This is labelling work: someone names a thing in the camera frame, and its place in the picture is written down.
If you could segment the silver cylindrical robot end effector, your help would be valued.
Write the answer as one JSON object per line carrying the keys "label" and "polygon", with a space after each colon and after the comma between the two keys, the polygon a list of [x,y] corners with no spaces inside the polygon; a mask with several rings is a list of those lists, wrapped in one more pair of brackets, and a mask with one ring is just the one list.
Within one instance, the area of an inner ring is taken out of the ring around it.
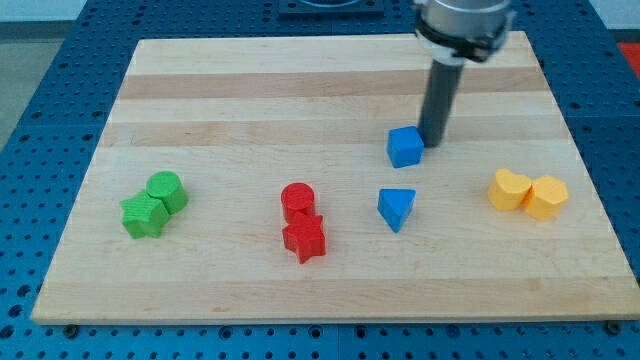
{"label": "silver cylindrical robot end effector", "polygon": [[415,35],[445,65],[484,63],[504,45],[516,11],[510,0],[415,0]]}

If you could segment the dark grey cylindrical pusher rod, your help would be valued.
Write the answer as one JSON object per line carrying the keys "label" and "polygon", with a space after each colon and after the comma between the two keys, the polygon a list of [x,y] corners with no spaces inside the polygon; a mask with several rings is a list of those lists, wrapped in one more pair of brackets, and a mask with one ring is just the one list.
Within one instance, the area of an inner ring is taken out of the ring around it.
{"label": "dark grey cylindrical pusher rod", "polygon": [[458,89],[464,65],[449,65],[433,60],[426,84],[417,129],[426,148],[438,147]]}

